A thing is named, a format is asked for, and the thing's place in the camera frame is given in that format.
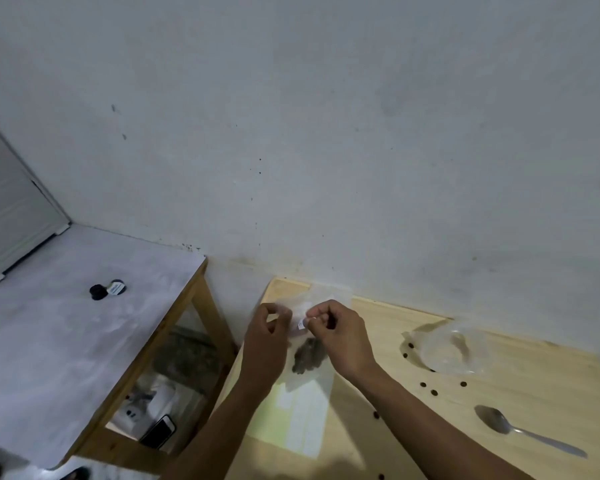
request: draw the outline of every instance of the metal spoon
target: metal spoon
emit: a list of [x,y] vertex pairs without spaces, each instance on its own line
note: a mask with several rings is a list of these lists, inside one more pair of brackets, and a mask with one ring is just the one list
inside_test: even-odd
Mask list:
[[588,458],[587,452],[581,450],[580,448],[576,448],[575,446],[568,445],[567,443],[563,443],[558,440],[552,440],[551,438],[547,438],[546,436],[536,435],[531,431],[527,431],[526,429],[516,428],[512,426],[507,418],[504,417],[500,411],[496,408],[489,408],[487,406],[476,406],[475,413],[478,414],[478,418],[482,419],[484,423],[494,431],[498,433],[502,433],[503,435],[508,435],[511,431],[515,431],[517,433],[522,433],[523,435],[531,436],[538,441],[542,441],[547,445],[551,445],[554,448],[558,448],[558,450],[562,450],[567,453],[571,453],[572,455],[581,456],[583,458]]

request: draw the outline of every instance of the white tabletop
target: white tabletop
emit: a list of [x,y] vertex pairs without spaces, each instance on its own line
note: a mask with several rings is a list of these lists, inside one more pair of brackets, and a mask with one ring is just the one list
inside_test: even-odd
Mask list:
[[[0,447],[55,467],[204,261],[73,225],[0,283]],[[127,290],[94,301],[89,288]]]

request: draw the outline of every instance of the white door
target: white door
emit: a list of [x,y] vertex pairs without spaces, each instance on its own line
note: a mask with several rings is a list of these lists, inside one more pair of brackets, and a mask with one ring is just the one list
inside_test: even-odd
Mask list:
[[0,280],[3,271],[67,224],[0,138]]

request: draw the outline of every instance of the hand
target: hand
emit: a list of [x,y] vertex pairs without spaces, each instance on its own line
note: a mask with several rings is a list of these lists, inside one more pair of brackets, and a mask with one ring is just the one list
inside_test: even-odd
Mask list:
[[[326,327],[329,314],[336,318],[336,328]],[[365,321],[355,311],[336,300],[316,305],[306,313],[304,325],[320,339],[336,371],[352,383],[377,367]]]
[[[270,314],[278,318],[267,322]],[[244,336],[242,368],[236,386],[262,401],[287,361],[287,335],[291,310],[274,303],[257,307]]]

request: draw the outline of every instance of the spoon handle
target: spoon handle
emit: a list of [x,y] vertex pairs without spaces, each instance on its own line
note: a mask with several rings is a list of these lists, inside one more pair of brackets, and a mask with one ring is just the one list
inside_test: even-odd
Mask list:
[[519,433],[522,433],[523,435],[531,436],[532,438],[535,438],[538,441],[542,441],[542,443],[545,443],[547,445],[551,445],[554,448],[558,448],[558,450],[571,453],[572,455],[581,456],[583,458],[589,457],[586,451],[581,450],[580,448],[576,448],[575,446],[569,445],[567,443],[563,443],[558,440],[553,440],[551,438],[547,438],[546,436],[536,435],[535,433],[532,433],[531,431],[527,431],[526,429],[522,428],[514,428],[514,430]]

